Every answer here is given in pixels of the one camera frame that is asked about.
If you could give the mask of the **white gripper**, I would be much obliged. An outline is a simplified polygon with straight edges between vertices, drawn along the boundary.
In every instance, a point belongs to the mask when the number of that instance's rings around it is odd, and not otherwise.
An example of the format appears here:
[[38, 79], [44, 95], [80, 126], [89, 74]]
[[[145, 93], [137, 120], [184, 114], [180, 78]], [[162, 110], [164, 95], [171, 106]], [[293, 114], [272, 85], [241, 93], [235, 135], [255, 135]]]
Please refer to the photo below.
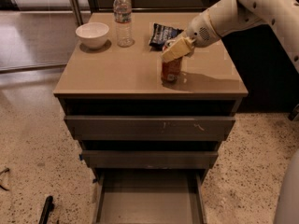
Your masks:
[[221, 39], [212, 25], [208, 9], [190, 21], [185, 34], [187, 37], [168, 40], [164, 44], [163, 62], [169, 63], [187, 54], [191, 57], [196, 48], [206, 48]]

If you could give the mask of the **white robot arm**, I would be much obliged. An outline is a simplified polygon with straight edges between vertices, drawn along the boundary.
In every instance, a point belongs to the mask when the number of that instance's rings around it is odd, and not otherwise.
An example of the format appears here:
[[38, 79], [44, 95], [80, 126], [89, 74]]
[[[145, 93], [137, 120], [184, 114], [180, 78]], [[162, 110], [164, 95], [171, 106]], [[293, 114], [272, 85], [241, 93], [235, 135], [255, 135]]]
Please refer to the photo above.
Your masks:
[[[296, 0], [220, 0], [197, 15], [185, 35], [207, 47], [231, 32], [266, 24], [298, 67]], [[244, 114], [208, 174], [208, 224], [299, 224], [299, 128], [281, 114]]]

